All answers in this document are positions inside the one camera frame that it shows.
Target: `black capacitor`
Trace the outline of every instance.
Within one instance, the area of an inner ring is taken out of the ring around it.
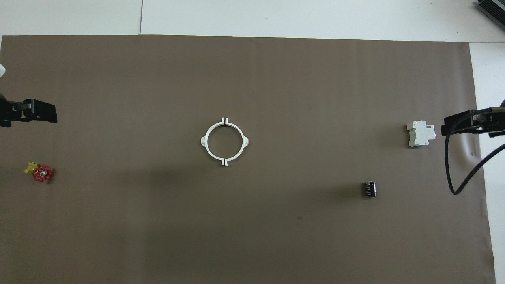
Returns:
[[[375,186],[375,182],[371,180],[363,182],[363,187],[365,188],[365,195],[367,197],[377,197],[377,187]]]

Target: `white ring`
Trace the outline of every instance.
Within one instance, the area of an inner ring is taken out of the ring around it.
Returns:
[[[242,136],[242,147],[240,147],[240,150],[238,151],[238,153],[235,154],[235,156],[233,156],[231,158],[219,158],[218,156],[212,154],[211,150],[209,149],[209,143],[208,143],[208,141],[209,141],[209,135],[211,134],[212,130],[214,130],[215,128],[217,128],[219,126],[231,126],[231,127],[235,128],[235,129],[237,129],[237,131]],[[247,145],[249,145],[249,138],[247,138],[247,137],[244,136],[244,133],[242,132],[242,130],[240,130],[240,128],[238,128],[238,126],[236,126],[233,123],[228,122],[228,118],[227,117],[223,117],[222,120],[221,120],[221,122],[218,122],[218,123],[212,125],[209,128],[209,130],[207,130],[207,133],[205,133],[205,136],[200,139],[200,143],[201,143],[202,146],[205,147],[205,149],[207,149],[207,152],[209,153],[209,155],[212,156],[212,158],[220,160],[221,161],[221,165],[227,167],[228,166],[228,162],[232,161],[232,160],[235,160],[238,156],[240,156],[240,154],[242,154],[242,151],[244,151],[244,148],[247,147]]]

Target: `yellow valve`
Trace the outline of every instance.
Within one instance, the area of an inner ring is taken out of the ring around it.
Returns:
[[[38,168],[38,164],[34,162],[28,162],[28,167],[25,170],[25,173],[33,174],[33,171]]]

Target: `red valve handle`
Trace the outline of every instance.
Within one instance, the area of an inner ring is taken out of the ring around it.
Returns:
[[[49,179],[53,174],[53,170],[45,165],[41,165],[33,171],[33,179],[36,181],[44,182]]]

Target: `black device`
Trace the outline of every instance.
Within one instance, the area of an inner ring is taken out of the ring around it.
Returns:
[[[367,197],[377,197],[377,187],[375,186],[375,182],[371,180],[363,182],[363,187],[365,188],[365,195]]]
[[[477,8],[502,29],[505,29],[505,0],[478,0]]]
[[[477,110],[468,110],[444,118],[442,125],[442,136],[447,136],[449,129],[460,118],[465,117],[458,123],[451,134],[456,133],[488,133],[489,137],[505,135],[505,112],[499,110],[505,109],[505,101],[498,108],[490,108],[491,111],[476,114]]]
[[[35,99],[10,102],[0,93],[0,126],[11,127],[12,121],[32,120],[57,123],[56,106]]]
[[[496,148],[480,161],[463,180],[457,190],[454,190],[449,171],[449,138],[455,133],[488,133],[489,137],[496,137],[505,134],[505,100],[499,107],[487,108],[482,110],[468,110],[444,118],[442,126],[442,136],[445,136],[445,174],[450,192],[454,195],[459,194],[470,181],[472,176],[492,157],[505,149],[505,144]]]

